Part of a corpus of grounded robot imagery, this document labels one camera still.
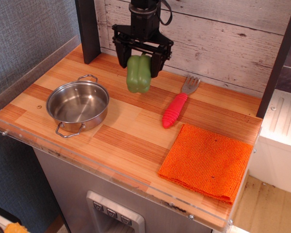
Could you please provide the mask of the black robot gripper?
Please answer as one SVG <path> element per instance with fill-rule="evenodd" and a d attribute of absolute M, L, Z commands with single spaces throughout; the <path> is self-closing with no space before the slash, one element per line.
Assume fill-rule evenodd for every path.
<path fill-rule="evenodd" d="M 132 50 L 151 54 L 151 77 L 156 78 L 164 66 L 164 62 L 171 58 L 173 41 L 160 33 L 161 24 L 167 26 L 173 19 L 173 14 L 166 23 L 161 20 L 160 8 L 140 9 L 130 8 L 130 25 L 114 24 L 113 43 L 116 48 L 119 64 L 127 67 Z"/>

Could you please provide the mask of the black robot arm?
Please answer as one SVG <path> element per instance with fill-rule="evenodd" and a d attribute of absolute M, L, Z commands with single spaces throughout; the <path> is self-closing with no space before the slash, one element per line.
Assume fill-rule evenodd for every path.
<path fill-rule="evenodd" d="M 155 78 L 162 70 L 166 60 L 171 58 L 174 42 L 161 34 L 160 25 L 169 25 L 173 15 L 164 23 L 161 20 L 161 5 L 170 12 L 170 5 L 165 0 L 132 0 L 129 4 L 130 25 L 112 26 L 113 43 L 121 67 L 126 68 L 132 50 L 151 55 L 151 77 Z"/>

